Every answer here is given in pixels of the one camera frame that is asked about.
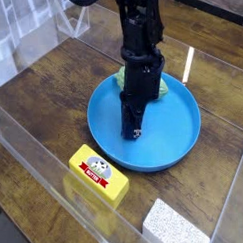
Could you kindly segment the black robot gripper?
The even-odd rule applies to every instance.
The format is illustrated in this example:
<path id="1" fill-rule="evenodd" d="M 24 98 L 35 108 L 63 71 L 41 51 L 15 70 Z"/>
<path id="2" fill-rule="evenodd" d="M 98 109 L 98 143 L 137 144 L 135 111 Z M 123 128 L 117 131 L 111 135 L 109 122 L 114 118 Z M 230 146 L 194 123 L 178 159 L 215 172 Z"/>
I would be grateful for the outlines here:
<path id="1" fill-rule="evenodd" d="M 135 140 L 142 133 L 148 102 L 159 95 L 165 58 L 156 47 L 163 41 L 163 24 L 158 0 L 115 0 L 119 8 L 125 60 L 125 84 L 121 99 L 121 135 Z"/>

